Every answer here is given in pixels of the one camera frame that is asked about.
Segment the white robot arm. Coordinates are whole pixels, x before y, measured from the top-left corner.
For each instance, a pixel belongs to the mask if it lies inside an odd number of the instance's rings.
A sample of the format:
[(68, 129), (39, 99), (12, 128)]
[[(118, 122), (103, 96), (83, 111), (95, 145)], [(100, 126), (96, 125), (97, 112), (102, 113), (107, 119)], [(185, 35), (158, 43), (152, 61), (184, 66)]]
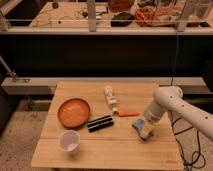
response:
[(154, 124), (161, 120), (167, 111), (179, 114), (198, 131), (213, 141), (213, 115), (195, 107), (182, 99), (183, 92), (178, 86), (158, 87), (153, 93), (153, 100), (144, 111), (144, 124), (139, 133), (146, 140), (154, 129)]

